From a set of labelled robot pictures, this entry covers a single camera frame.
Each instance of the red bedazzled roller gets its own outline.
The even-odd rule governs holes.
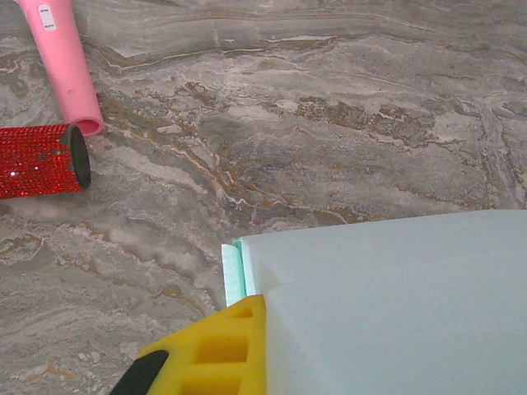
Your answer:
[[[80,192],[90,183],[77,126],[0,128],[0,199]]]

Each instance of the black strip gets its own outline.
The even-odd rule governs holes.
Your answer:
[[[86,189],[91,184],[90,157],[81,129],[75,125],[68,125],[64,135],[69,138],[69,151],[72,154],[72,167],[77,181],[82,189]]]
[[[110,395],[147,395],[167,358],[168,351],[157,350],[136,359]]]

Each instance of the pink tube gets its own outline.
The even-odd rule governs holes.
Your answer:
[[[29,23],[65,123],[84,136],[104,127],[73,17],[72,0],[15,0]]]

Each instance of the marble floor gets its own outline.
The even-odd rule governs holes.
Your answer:
[[[224,305],[241,235],[526,208],[524,0],[75,1],[85,193],[0,202],[0,393],[105,394]],[[61,123],[0,6],[3,127]]]

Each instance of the gray marble surface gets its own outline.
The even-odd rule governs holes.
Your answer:
[[[524,0],[90,0],[93,184],[0,202],[0,393],[107,393],[236,236],[525,208]],[[0,5],[4,127],[61,123]]]

